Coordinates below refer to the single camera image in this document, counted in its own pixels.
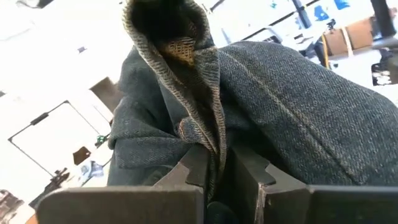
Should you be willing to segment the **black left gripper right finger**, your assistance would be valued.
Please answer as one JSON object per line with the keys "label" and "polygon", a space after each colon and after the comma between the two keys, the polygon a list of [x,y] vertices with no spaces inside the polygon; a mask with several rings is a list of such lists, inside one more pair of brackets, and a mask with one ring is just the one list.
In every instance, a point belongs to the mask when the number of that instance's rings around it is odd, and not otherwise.
{"label": "black left gripper right finger", "polygon": [[307,185],[249,148],[233,154],[233,198],[243,223],[397,223],[397,187]]}

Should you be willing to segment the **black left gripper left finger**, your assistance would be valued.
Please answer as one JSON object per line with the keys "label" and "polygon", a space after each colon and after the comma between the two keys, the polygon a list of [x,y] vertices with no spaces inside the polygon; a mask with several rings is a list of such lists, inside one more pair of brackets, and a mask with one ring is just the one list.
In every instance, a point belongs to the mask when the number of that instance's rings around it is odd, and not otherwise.
{"label": "black left gripper left finger", "polygon": [[153,186],[59,189],[37,208],[39,224],[202,224],[208,153],[191,148]]}

